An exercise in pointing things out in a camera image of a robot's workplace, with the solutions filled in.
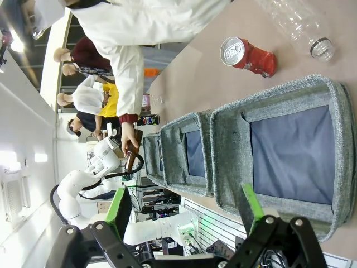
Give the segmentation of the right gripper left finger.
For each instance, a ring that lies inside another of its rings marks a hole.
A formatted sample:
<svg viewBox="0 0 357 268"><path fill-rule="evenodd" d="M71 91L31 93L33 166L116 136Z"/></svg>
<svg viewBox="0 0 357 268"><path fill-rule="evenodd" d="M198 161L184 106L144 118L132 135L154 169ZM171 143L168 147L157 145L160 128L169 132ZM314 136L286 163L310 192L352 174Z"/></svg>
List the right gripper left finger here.
<svg viewBox="0 0 357 268"><path fill-rule="evenodd" d="M87 267L93 257L104 257L110 267L142 267L123 242L131 211L128 189L119 188L105 220L60 228L46 267Z"/></svg>

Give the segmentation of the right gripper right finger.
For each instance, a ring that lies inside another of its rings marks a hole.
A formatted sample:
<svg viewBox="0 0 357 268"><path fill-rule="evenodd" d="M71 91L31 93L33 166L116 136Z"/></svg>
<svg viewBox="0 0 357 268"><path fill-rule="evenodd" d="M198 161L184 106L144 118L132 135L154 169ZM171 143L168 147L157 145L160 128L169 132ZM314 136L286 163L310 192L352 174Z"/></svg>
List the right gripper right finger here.
<svg viewBox="0 0 357 268"><path fill-rule="evenodd" d="M310 221L284 221L264 212L250 184L242 184L238 211L247 237L227 267L326 267L327 262Z"/></svg>

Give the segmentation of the person's right hand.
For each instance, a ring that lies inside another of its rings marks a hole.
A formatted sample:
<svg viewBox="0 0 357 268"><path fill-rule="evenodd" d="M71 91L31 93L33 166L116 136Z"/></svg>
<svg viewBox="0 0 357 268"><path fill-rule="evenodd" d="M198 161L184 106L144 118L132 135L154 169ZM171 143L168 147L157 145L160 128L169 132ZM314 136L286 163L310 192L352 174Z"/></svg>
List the person's right hand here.
<svg viewBox="0 0 357 268"><path fill-rule="evenodd" d="M122 151L124 153L124 157L127 157L127 149L129 148L129 144L131 143L135 148L139 148L139 144L134 135L134 127L132 123L123 122L122 123Z"/></svg>

